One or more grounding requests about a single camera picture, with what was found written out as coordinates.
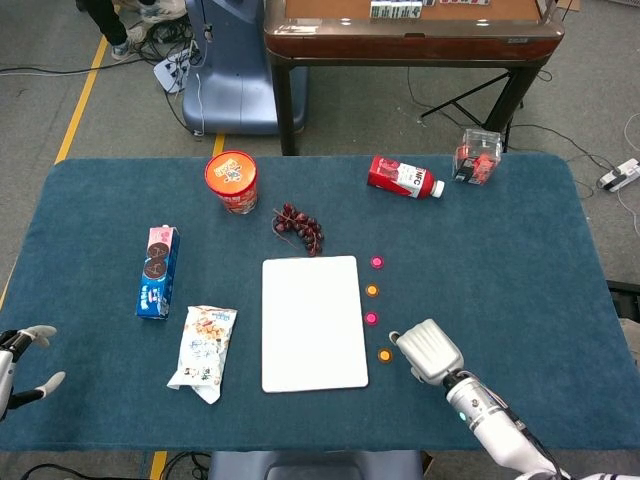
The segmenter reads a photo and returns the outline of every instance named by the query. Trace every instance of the white board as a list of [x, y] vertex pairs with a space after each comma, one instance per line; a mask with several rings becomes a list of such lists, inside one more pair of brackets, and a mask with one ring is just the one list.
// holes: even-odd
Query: white board
[[262, 264], [262, 389], [365, 387], [358, 267], [354, 257]]

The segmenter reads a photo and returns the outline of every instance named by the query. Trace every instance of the oreo box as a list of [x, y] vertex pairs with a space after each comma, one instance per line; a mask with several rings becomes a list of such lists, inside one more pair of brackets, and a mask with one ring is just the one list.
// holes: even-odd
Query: oreo box
[[139, 317], [167, 318], [169, 315], [179, 245], [177, 228], [163, 225], [149, 229], [147, 258], [136, 307], [136, 315]]

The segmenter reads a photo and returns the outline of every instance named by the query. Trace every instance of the snack bag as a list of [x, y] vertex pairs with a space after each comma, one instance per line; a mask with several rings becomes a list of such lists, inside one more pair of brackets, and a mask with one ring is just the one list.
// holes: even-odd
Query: snack bag
[[220, 398], [224, 362], [237, 313], [230, 308], [189, 307], [178, 368], [167, 387], [188, 385], [209, 404]]

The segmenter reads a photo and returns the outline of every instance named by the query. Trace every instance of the bunch of grapes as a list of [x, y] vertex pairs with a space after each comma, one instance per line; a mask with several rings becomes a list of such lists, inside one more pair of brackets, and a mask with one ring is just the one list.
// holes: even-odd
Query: bunch of grapes
[[294, 231], [304, 242], [307, 253], [310, 257], [315, 257], [322, 253], [322, 241], [324, 234], [322, 233], [322, 225], [317, 220], [310, 217], [304, 212], [299, 212], [296, 207], [290, 203], [282, 206], [282, 211], [273, 210], [276, 216], [273, 218], [273, 232], [289, 244], [293, 245], [281, 233]]

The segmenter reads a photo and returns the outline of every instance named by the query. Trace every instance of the red bottle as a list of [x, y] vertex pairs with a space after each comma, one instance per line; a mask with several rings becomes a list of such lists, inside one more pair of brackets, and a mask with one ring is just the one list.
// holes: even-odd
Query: red bottle
[[367, 183], [398, 195], [413, 198], [428, 196], [439, 198], [444, 190], [444, 182], [436, 180], [429, 170], [379, 155], [373, 157]]

